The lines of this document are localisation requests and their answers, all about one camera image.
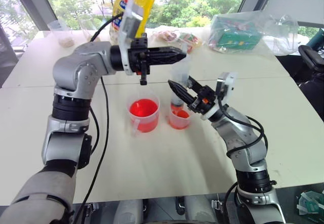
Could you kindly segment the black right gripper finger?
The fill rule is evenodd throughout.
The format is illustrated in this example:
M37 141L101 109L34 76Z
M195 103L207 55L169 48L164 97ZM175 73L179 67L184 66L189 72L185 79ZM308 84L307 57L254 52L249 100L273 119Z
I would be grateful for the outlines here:
M190 95L181 84L168 80L168 84L171 88L171 90L175 93L177 97L179 97L187 106L194 107L195 97Z
M194 78L191 76L188 77L188 88L192 89L195 93L199 93L203 86L198 83Z

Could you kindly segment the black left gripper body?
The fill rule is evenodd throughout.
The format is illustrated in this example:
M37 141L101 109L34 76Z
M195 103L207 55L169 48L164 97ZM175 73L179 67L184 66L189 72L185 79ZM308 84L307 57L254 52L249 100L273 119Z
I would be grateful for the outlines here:
M147 85L147 75L150 73L147 33L142 33L139 38L135 38L131 42L128 56L131 71L141 76L141 85Z

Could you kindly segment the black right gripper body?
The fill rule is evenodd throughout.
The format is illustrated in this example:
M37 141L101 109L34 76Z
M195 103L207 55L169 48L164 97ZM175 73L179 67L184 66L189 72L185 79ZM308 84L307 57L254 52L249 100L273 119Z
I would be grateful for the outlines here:
M189 109L195 113L206 114L215 105L215 91L208 85L193 86L191 89L197 93L197 96L194 97L194 101L188 105Z

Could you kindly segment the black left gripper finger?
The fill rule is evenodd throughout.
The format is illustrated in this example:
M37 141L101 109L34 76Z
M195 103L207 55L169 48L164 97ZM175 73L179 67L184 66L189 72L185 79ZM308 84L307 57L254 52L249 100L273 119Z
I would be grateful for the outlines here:
M174 64L186 58L186 54L177 55L150 55L149 65L169 65Z
M186 53L183 52L181 49L176 47L155 47L155 48L148 48L149 56L152 58L185 58Z

